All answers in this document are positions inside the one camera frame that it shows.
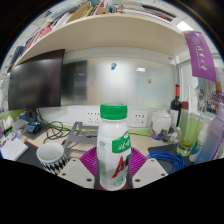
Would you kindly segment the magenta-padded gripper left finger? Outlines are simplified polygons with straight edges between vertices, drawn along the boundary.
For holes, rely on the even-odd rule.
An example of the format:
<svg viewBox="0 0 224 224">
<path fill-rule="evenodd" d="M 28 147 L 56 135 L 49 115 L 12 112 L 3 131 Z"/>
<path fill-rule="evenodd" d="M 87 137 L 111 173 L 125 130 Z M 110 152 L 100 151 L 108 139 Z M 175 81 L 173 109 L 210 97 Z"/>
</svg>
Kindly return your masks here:
<svg viewBox="0 0 224 224">
<path fill-rule="evenodd" d="M 99 176 L 96 148 L 91 148 L 79 159 L 70 159 L 59 177 L 84 188 L 97 189 Z"/>
</svg>

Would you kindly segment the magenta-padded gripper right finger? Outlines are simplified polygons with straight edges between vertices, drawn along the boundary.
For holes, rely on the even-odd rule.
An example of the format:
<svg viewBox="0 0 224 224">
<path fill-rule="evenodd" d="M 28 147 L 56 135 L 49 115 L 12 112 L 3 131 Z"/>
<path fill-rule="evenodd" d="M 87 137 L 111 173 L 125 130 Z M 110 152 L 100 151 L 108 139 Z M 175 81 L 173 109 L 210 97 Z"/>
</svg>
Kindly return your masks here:
<svg viewBox="0 0 224 224">
<path fill-rule="evenodd" d="M 147 159 L 137 149 L 131 148 L 127 176 L 128 189 L 141 188 L 167 175 L 168 173 L 156 159 Z"/>
</svg>

